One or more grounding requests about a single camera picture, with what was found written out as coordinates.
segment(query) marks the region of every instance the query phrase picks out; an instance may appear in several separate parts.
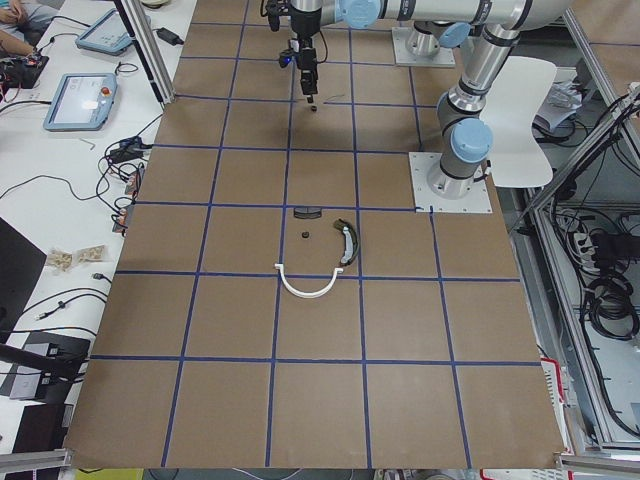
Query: white table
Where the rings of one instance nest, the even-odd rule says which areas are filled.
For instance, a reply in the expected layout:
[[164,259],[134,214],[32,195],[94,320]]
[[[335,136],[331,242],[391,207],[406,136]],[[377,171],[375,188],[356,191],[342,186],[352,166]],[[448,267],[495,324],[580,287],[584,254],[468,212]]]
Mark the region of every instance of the white table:
[[[159,10],[148,10],[152,28],[166,27],[186,37],[196,0],[172,0]],[[111,2],[95,0],[66,0],[60,10],[65,15],[85,23],[93,23],[107,10]],[[52,35],[63,32],[81,33],[84,27],[64,19],[56,19],[42,37],[46,44]],[[167,69],[173,77],[182,47],[158,41]],[[118,76],[118,92],[114,107],[105,126],[97,132],[52,133],[42,128],[47,112],[46,105],[17,106],[0,114],[0,193],[7,188],[41,174],[63,177],[73,184],[81,197],[94,194],[100,177],[98,159],[109,144],[136,134],[150,120],[162,113],[162,109],[149,86],[144,70],[133,47],[119,57],[80,50],[73,36],[56,38],[53,45],[43,52],[50,57],[37,88],[21,91],[17,100],[51,100],[60,78],[65,73],[113,72],[118,62],[133,63],[139,67],[135,74]],[[10,91],[12,98],[15,92]],[[142,135],[146,143],[152,143],[159,121]],[[80,139],[95,144],[92,147]],[[111,190],[104,195],[107,201],[121,196],[124,184],[110,180]],[[21,187],[0,200],[0,216],[26,236],[45,253],[52,248],[71,252],[94,245],[107,245],[109,259],[106,262],[79,265],[66,273],[56,273],[46,267],[31,297],[30,304],[75,287],[94,287],[108,291],[104,280],[94,280],[91,274],[100,272],[112,277],[123,238],[111,232],[110,210],[98,199],[80,202],[74,199],[68,187],[49,179],[36,180]],[[21,318],[16,329],[47,328],[57,326],[82,326],[96,331],[100,324],[103,304],[93,298],[73,302],[63,311],[44,320],[36,321],[35,315],[55,307],[58,299],[47,302]],[[89,338],[80,331],[60,331],[69,336]],[[11,335],[9,345],[22,347],[26,334]],[[8,371],[10,365],[0,362],[0,371]],[[75,404],[81,384],[75,385],[67,403]],[[15,442],[23,408],[35,402],[9,400],[0,397],[0,454],[11,453]]]

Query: person's arm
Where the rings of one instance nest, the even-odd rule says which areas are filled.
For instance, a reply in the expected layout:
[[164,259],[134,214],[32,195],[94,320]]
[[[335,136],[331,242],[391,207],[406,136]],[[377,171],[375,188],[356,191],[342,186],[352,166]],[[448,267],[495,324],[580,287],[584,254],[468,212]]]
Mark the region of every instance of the person's arm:
[[24,56],[33,53],[33,47],[27,42],[18,40],[13,35],[2,30],[0,30],[0,50]]
[[18,25],[22,25],[27,21],[27,12],[24,10],[22,6],[22,0],[9,0],[9,8],[16,16],[18,21]]

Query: blue tape grid line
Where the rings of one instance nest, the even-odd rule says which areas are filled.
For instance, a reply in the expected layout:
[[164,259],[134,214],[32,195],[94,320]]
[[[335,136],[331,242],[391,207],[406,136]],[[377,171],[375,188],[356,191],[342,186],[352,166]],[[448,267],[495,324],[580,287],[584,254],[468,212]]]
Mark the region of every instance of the blue tape grid line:
[[[356,228],[362,231],[360,224],[360,183],[358,178],[358,132],[356,128],[356,107],[355,107],[355,89],[353,74],[353,32],[349,29],[349,79],[351,84],[351,126],[353,128],[353,170],[356,182]],[[367,375],[367,339],[365,331],[365,314],[364,314],[364,282],[362,276],[362,249],[358,252],[358,300],[360,303],[360,345],[362,349],[362,394],[364,408],[364,438],[365,451],[367,455],[367,468],[372,468],[371,458],[371,422],[369,421],[369,383]]]
[[[197,150],[241,150],[241,151],[256,151],[256,152],[286,152],[286,148],[278,147],[236,147],[220,146],[220,145],[181,145],[173,143],[155,143],[154,147],[160,148],[190,148]],[[291,148],[291,152],[318,152],[318,153],[353,153],[353,150],[341,150],[336,148]],[[360,153],[371,155],[406,155],[406,151],[400,150],[364,150],[359,149]]]
[[[175,272],[162,270],[116,270],[118,275],[183,275],[201,277],[239,277],[239,278],[276,278],[274,273],[237,273],[237,272]],[[307,278],[311,280],[329,280],[331,275],[287,274],[290,278]],[[473,278],[473,277],[385,277],[370,275],[340,275],[341,280],[364,280],[367,282],[476,282],[476,283],[521,283],[519,278]]]
[[539,367],[540,362],[523,361],[475,361],[475,360],[395,360],[351,358],[271,358],[271,357],[207,357],[198,355],[91,355],[91,360],[145,361],[184,363],[302,363],[320,365],[429,365],[455,367]]
[[[244,8],[244,21],[246,21],[247,19],[247,14],[249,12],[249,0],[245,0],[245,8]],[[244,30],[245,27],[244,25],[241,27],[240,30],[240,41],[238,42],[238,51],[237,51],[237,55],[236,56],[240,56],[240,47],[242,46],[242,39],[244,36]],[[238,64],[239,61],[236,59],[235,61],[235,65],[233,68],[233,75],[231,77],[231,86],[229,87],[229,97],[232,96],[233,94],[233,88],[235,86],[235,79],[236,79],[236,74],[238,72]],[[220,134],[220,145],[224,144],[224,136],[227,130],[227,122],[229,120],[229,111],[231,110],[231,101],[227,101],[227,108],[225,110],[225,115],[224,115],[224,122],[222,125],[222,133]],[[213,175],[213,182],[211,184],[211,191],[209,193],[209,203],[213,204],[213,195],[215,193],[215,188],[216,188],[216,180],[218,177],[218,171],[220,168],[220,157],[222,155],[222,150],[218,151],[218,159],[216,162],[216,169],[214,171],[214,175]],[[182,339],[182,348],[180,350],[180,359],[179,359],[179,363],[178,363],[178,372],[176,374],[176,383],[175,383],[175,387],[174,387],[174,391],[173,391],[173,400],[171,403],[171,411],[169,413],[169,421],[168,421],[168,425],[167,425],[167,435],[165,437],[165,443],[164,443],[164,450],[162,453],[162,462],[161,465],[162,467],[166,467],[167,465],[167,458],[169,455],[169,448],[171,446],[171,435],[173,432],[173,423],[175,420],[175,414],[176,414],[176,407],[178,404],[178,395],[180,392],[180,382],[182,380],[182,370],[184,367],[184,357],[186,355],[186,351],[187,351],[187,344],[189,341],[189,330],[191,327],[191,320],[193,317],[193,310],[194,310],[194,305],[195,305],[195,299],[196,299],[196,293],[198,290],[198,282],[200,279],[200,271],[202,270],[202,262],[203,262],[203,258],[204,258],[204,251],[205,251],[205,247],[207,244],[207,235],[208,235],[208,229],[209,229],[209,222],[210,222],[210,218],[211,218],[211,210],[212,207],[209,205],[207,207],[207,216],[205,218],[205,224],[204,224],[204,231],[202,232],[202,241],[200,244],[200,252],[199,252],[199,256],[198,256],[198,266],[197,266],[197,270],[195,272],[195,278],[193,281],[193,289],[191,292],[191,300],[189,303],[189,311],[187,314],[187,322],[185,325],[185,329],[184,329],[184,336]]]
[[[294,84],[295,84],[295,70],[291,68],[291,85],[290,85],[290,98],[293,99]],[[293,104],[289,104],[289,124],[287,127],[287,153],[286,163],[284,169],[284,193],[282,195],[282,221],[280,224],[280,246],[278,253],[278,262],[284,263],[284,241],[285,231],[287,225],[287,199],[289,194],[289,168],[291,165],[291,131],[293,125]],[[275,383],[276,383],[276,358],[278,349],[278,322],[280,319],[280,292],[281,292],[281,280],[278,277],[278,283],[276,285],[276,308],[273,320],[273,341],[271,345],[271,371],[269,376],[269,404],[267,407],[267,441],[265,448],[265,467],[271,466],[271,440],[273,437],[273,404],[275,401]]]
[[[411,85],[413,90],[413,75],[411,74],[411,70],[409,70],[409,75],[411,77]],[[379,103],[379,102],[338,102],[338,101],[324,101],[323,105],[337,105],[350,107],[351,105],[355,105],[357,107],[391,107],[391,108],[412,108],[416,111],[416,114],[419,109],[425,110],[435,110],[436,105],[417,105],[415,102],[415,92],[414,93],[414,103]],[[233,102],[245,102],[245,103],[287,103],[287,104],[298,104],[299,100],[294,98],[290,98],[288,100],[284,99],[275,99],[275,98],[243,98],[243,97],[212,97],[208,95],[192,95],[186,93],[176,94],[178,98],[192,98],[196,100],[217,100],[217,101],[233,101]]]
[[442,280],[442,266],[440,264],[440,249],[438,247],[438,235],[436,231],[436,223],[434,219],[433,208],[429,212],[429,223],[433,232],[433,251],[436,258],[436,269],[438,271],[438,284],[440,287],[440,298],[442,301],[442,313],[444,316],[444,324],[447,332],[447,344],[449,346],[449,356],[451,358],[451,373],[453,374],[453,388],[456,395],[456,404],[458,407],[458,416],[460,418],[460,431],[462,434],[462,445],[464,447],[464,455],[467,461],[467,468],[472,467],[471,451],[469,450],[469,439],[467,437],[467,428],[464,421],[464,410],[462,408],[462,397],[460,395],[460,382],[458,381],[458,371],[456,369],[455,352],[453,350],[453,340],[451,336],[451,325],[449,324],[449,312],[447,309],[447,298],[444,290],[444,282]]
[[206,203],[206,202],[171,202],[171,201],[156,201],[156,200],[139,200],[136,202],[138,205],[167,205],[176,207],[218,207],[218,208],[296,208],[296,207],[318,207],[323,210],[366,210],[369,212],[415,212],[415,208],[402,208],[402,207],[360,207],[360,206],[348,206],[348,205],[288,205],[288,204],[250,204],[250,203]]
[[[356,205],[355,207],[346,207],[346,206],[325,206],[322,208],[325,209],[342,209],[342,210],[354,210],[356,213],[356,225],[358,229],[360,229],[360,212],[361,211],[389,211],[389,212],[408,212],[415,211],[413,208],[377,208],[377,207],[361,207],[360,206],[360,196],[359,196],[359,178],[358,178],[358,166],[359,166],[359,154],[384,154],[384,155],[398,155],[405,154],[406,152],[399,151],[362,151],[357,148],[357,128],[356,128],[356,106],[375,106],[375,107],[403,107],[403,108],[412,108],[414,110],[415,122],[416,122],[416,130],[420,145],[422,145],[422,138],[420,132],[420,118],[419,111],[420,109],[431,109],[435,108],[433,105],[418,105],[416,101],[416,90],[414,79],[412,75],[411,69],[409,69],[409,77],[411,84],[411,92],[413,97],[412,105],[404,105],[404,104],[383,104],[383,103],[357,103],[355,102],[354,95],[354,65],[377,65],[377,66],[389,66],[391,64],[383,64],[383,63],[370,63],[370,62],[354,62],[353,61],[353,38],[351,29],[343,29],[348,31],[348,44],[349,44],[349,58],[348,62],[338,62],[338,61],[329,61],[327,63],[335,63],[335,64],[345,64],[349,65],[349,74],[350,74],[350,82],[351,82],[351,102],[326,102],[331,105],[344,105],[351,107],[351,115],[352,115],[352,129],[353,129],[353,150],[323,150],[323,149],[294,149],[291,148],[291,136],[292,136],[292,118],[293,118],[293,105],[296,103],[294,100],[294,91],[295,91],[295,74],[294,70],[291,72],[291,93],[289,100],[262,100],[262,99],[242,99],[242,98],[234,98],[233,97],[233,89],[235,85],[235,80],[238,72],[238,65],[240,61],[249,60],[249,61],[269,61],[273,62],[275,60],[265,60],[265,59],[255,59],[255,58],[244,58],[240,56],[240,51],[242,47],[242,41],[244,38],[245,28],[247,26],[254,26],[250,23],[246,23],[248,11],[249,11],[249,0],[246,0],[245,4],[245,12],[244,12],[244,23],[238,24],[241,26],[240,32],[240,41],[238,44],[237,55],[236,57],[182,57],[183,59],[225,59],[225,60],[234,60],[235,65],[233,69],[231,87],[229,91],[228,97],[207,97],[207,96],[198,96],[198,95],[180,95],[185,98],[194,98],[199,100],[220,100],[226,101],[227,107],[225,112],[225,118],[220,138],[220,144],[216,146],[195,146],[195,145],[172,145],[172,144],[157,144],[158,147],[164,148],[196,148],[196,149],[210,149],[218,151],[218,162],[216,165],[216,169],[214,172],[213,183],[211,186],[209,201],[207,203],[182,203],[182,202],[145,202],[140,201],[140,204],[147,205],[176,205],[176,206],[202,206],[207,208],[207,217],[205,220],[205,226],[203,231],[203,238],[201,242],[201,248],[199,252],[199,258],[197,263],[197,271],[195,272],[170,272],[170,271],[135,271],[135,270],[118,270],[118,274],[156,274],[156,275],[188,275],[194,276],[194,284],[191,294],[191,300],[187,315],[187,321],[185,325],[185,332],[182,342],[182,347],[180,351],[180,355],[92,355],[92,359],[95,360],[124,360],[124,361],[173,361],[178,362],[178,372],[176,375],[176,383],[174,387],[173,394],[173,402],[171,406],[171,412],[169,416],[167,433],[165,438],[164,451],[162,456],[162,466],[166,466],[170,445],[171,445],[171,435],[173,429],[173,423],[175,419],[175,413],[177,408],[179,390],[180,390],[180,382],[182,378],[182,371],[184,368],[184,364],[187,362],[228,362],[228,363],[258,363],[258,364],[270,364],[270,379],[269,379],[269,405],[268,405],[268,424],[267,424],[267,439],[266,439],[266,450],[265,450],[265,466],[269,467],[271,462],[271,443],[272,443],[272,429],[273,429],[273,406],[275,402],[274,391],[275,391],[275,375],[276,375],[276,365],[277,364],[338,364],[338,365],[361,365],[362,367],[362,381],[363,381],[363,405],[364,405],[364,420],[365,420],[365,444],[366,444],[366,456],[367,456],[367,466],[369,468],[372,467],[372,453],[371,453],[371,432],[370,432],[370,419],[369,419],[369,399],[368,399],[368,378],[367,378],[367,366],[368,365],[425,365],[425,366],[450,366],[453,374],[453,382],[456,394],[456,403],[458,408],[458,413],[460,417],[460,427],[463,439],[463,446],[465,451],[465,457],[468,467],[470,468],[472,465],[471,454],[469,451],[469,444],[467,438],[467,432],[464,422],[464,411],[462,408],[462,400],[460,395],[459,381],[457,376],[457,367],[464,366],[482,366],[482,367],[502,367],[502,366],[519,366],[519,367],[536,367],[539,368],[539,362],[522,362],[522,361],[457,361],[453,352],[453,344],[451,338],[451,331],[449,326],[444,284],[446,282],[505,282],[505,283],[519,283],[520,279],[517,278],[461,278],[461,277],[452,277],[452,278],[444,278],[442,276],[441,266],[440,266],[440,257],[437,243],[437,236],[435,230],[434,216],[433,212],[429,214],[429,221],[431,222],[431,227],[433,231],[433,243],[434,250],[436,256],[436,265],[437,265],[437,277],[385,277],[385,276],[365,276],[362,272],[362,252],[359,253],[358,256],[358,275],[357,276],[344,276],[341,277],[344,280],[353,280],[358,281],[359,283],[359,303],[360,303],[360,333],[361,333],[361,351],[362,358],[361,359],[303,359],[303,358],[278,358],[277,357],[277,338],[278,338],[278,320],[279,320],[279,311],[280,311],[280,292],[281,292],[281,282],[278,278],[277,273],[228,273],[228,272],[202,272],[202,262],[204,258],[204,251],[206,247],[207,235],[209,230],[209,222],[210,217],[213,214],[214,208],[279,208],[282,209],[282,223],[281,223],[281,231],[280,231],[280,253],[279,260],[282,262],[284,257],[284,234],[286,229],[286,213],[287,209],[294,208],[297,205],[288,205],[287,204],[287,192],[288,192],[288,174],[289,174],[289,166],[291,160],[291,153],[295,151],[317,151],[317,152],[340,152],[340,153],[353,153],[353,161],[354,161],[354,174],[355,174],[355,187],[356,187]],[[194,22],[196,24],[208,23],[208,22]],[[229,112],[231,108],[232,102],[273,102],[273,103],[288,103],[289,104],[289,128],[288,128],[288,138],[287,138],[287,148],[256,148],[256,147],[225,147],[224,146],[224,137],[227,129],[227,123],[229,119]],[[284,182],[284,195],[283,195],[283,204],[282,205],[244,205],[244,204],[217,204],[213,202],[215,186],[218,177],[218,170],[220,167],[220,158],[222,152],[224,150],[251,150],[251,151],[279,151],[286,152],[286,168],[285,168],[285,182]],[[194,311],[195,298],[198,288],[199,278],[201,276],[226,276],[226,277],[238,277],[238,278],[278,278],[277,287],[276,287],[276,306],[275,306],[275,314],[274,314],[274,328],[273,328],[273,339],[272,339],[272,350],[271,356],[268,358],[262,357],[207,357],[207,356],[189,356],[186,354],[188,338],[189,338],[189,330],[191,325],[191,320]],[[330,275],[290,275],[292,278],[330,278]],[[440,286],[441,292],[441,301],[442,308],[444,314],[444,321],[446,325],[447,331],[447,340],[449,345],[450,358],[449,360],[393,360],[393,359],[369,359],[367,358],[366,352],[366,330],[365,330],[365,313],[364,313],[364,282],[365,281],[424,281],[424,282],[438,282]]]

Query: metal rod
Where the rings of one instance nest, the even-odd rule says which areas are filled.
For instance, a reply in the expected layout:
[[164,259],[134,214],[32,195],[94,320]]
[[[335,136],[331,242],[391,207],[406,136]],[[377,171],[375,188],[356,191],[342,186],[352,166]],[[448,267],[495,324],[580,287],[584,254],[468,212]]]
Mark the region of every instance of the metal rod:
[[574,472],[615,474],[629,478],[638,478],[640,475],[640,463],[632,460],[561,455],[560,465],[563,469]]
[[173,102],[175,91],[171,76],[162,60],[141,3],[138,0],[114,0],[114,4],[131,37],[156,99],[162,104]]
[[587,153],[594,145],[596,145],[602,138],[604,138],[615,120],[616,119],[614,115],[610,115],[607,119],[603,120],[602,123],[600,123],[600,125],[598,125],[595,130],[591,132],[591,134],[585,139],[585,141],[582,142],[573,151],[564,167],[556,172],[556,174],[553,176],[553,179],[544,187],[544,189],[540,190],[531,199],[529,204],[520,213],[516,221],[509,229],[510,235],[518,227],[522,219],[527,214],[529,214],[529,212],[531,212],[532,210],[538,210],[549,203],[551,198],[565,182],[569,174],[571,174],[571,172],[574,170],[575,166],[578,165],[586,157]]
[[5,473],[68,467],[71,465],[70,450],[51,452],[10,453],[0,455],[0,475]]

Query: power adapter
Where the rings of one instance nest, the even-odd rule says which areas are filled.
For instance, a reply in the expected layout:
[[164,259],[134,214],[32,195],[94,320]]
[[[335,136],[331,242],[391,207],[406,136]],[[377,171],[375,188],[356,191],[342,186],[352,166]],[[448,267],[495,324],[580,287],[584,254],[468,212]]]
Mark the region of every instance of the power adapter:
[[178,35],[173,33],[171,30],[167,30],[162,27],[156,30],[156,34],[159,38],[167,42],[169,45],[183,45],[184,40],[182,40]]

